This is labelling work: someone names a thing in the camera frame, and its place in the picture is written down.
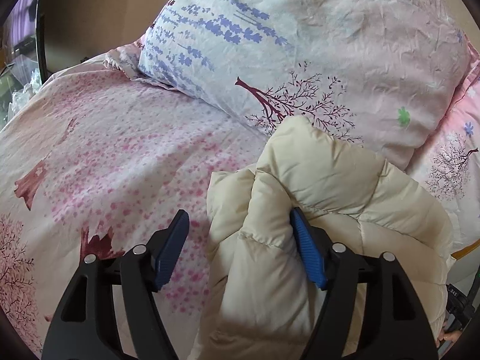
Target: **beige down jacket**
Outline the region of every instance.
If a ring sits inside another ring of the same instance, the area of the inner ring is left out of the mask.
[[[212,174],[207,210],[210,296],[189,359],[297,360],[325,293],[307,280],[289,213],[299,206],[333,242],[399,259],[438,335],[452,226],[418,183],[379,154],[287,118],[254,166]],[[356,349],[358,286],[345,354]]]

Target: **silver screw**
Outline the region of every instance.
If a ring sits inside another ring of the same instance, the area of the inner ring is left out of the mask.
[[[144,254],[147,251],[147,247],[145,245],[137,245],[133,249],[133,253],[136,255]]]
[[[337,242],[336,244],[333,244],[332,249],[337,253],[343,253],[346,251],[347,247],[344,244]]]
[[[83,261],[85,261],[85,264],[91,264],[91,263],[93,263],[96,259],[97,259],[97,256],[95,256],[94,254],[87,254],[87,256],[85,256],[85,258],[83,259]]]
[[[390,253],[389,251],[386,251],[384,254],[383,254],[383,258],[387,261],[395,261],[395,255],[393,253]]]

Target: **green leaf print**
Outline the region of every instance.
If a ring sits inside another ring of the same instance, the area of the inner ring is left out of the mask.
[[[398,110],[398,122],[402,127],[406,127],[410,124],[410,112],[408,112],[405,107],[401,107]]]

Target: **pillow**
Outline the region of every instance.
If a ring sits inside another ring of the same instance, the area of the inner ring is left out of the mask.
[[[438,129],[406,169],[447,211],[454,229],[453,251],[480,239],[480,57],[469,46],[469,73]]]
[[[442,0],[170,0],[139,69],[267,135],[304,115],[404,169],[468,61]]]

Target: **puffer jacket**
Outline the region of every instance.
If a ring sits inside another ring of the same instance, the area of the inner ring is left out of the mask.
[[[325,293],[308,281],[297,253],[294,206],[357,254],[393,252],[438,335],[452,262],[452,225],[440,203],[379,154],[296,116],[255,165],[212,174],[210,295],[190,360],[299,359]],[[365,290],[358,286],[344,354],[356,350]]]

